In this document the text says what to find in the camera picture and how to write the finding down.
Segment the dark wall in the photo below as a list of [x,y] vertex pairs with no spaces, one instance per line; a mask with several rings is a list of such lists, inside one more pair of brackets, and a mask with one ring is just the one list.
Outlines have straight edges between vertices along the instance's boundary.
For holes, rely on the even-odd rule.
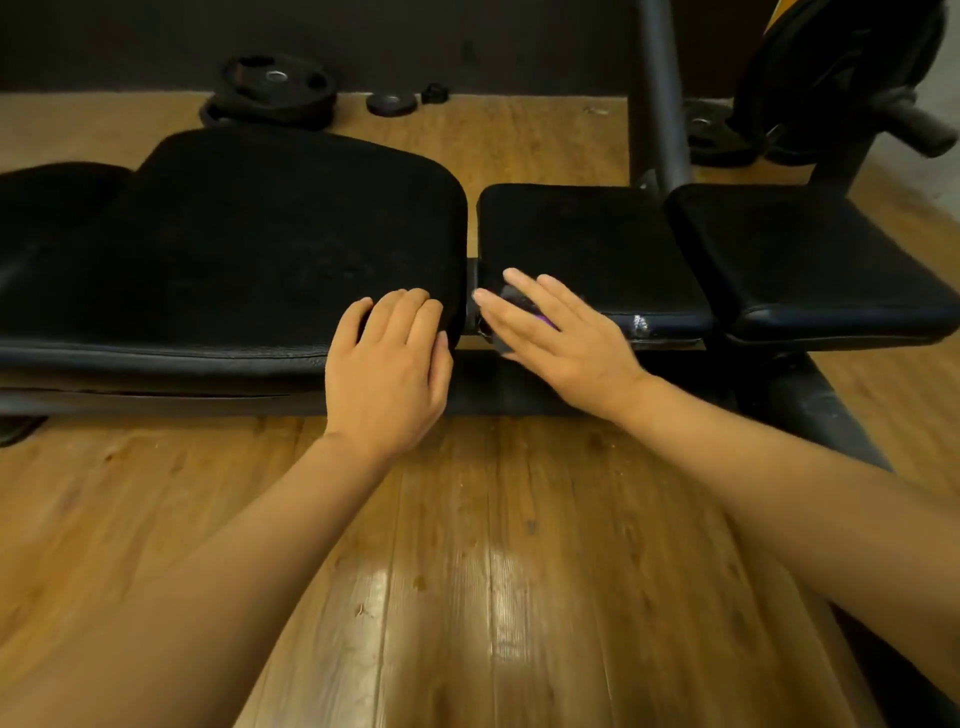
[[[690,95],[730,96],[776,0],[673,0]],[[348,90],[624,94],[629,0],[0,0],[0,89],[209,88],[286,51]]]

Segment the bare skin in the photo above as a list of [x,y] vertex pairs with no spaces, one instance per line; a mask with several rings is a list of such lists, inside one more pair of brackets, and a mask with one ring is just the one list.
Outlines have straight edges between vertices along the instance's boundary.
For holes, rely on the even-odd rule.
[[[484,318],[570,404],[712,491],[804,581],[960,700],[960,510],[895,476],[645,373],[561,283],[507,271],[557,328],[477,291]],[[355,303],[327,363],[327,431],[210,541],[0,696],[0,728],[229,728],[349,521],[444,410],[453,362],[424,291]]]

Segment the black rubber foot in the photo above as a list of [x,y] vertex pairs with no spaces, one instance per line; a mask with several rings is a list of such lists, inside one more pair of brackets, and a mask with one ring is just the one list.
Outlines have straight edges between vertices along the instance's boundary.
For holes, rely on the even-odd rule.
[[23,442],[46,421],[45,417],[0,417],[0,448]]

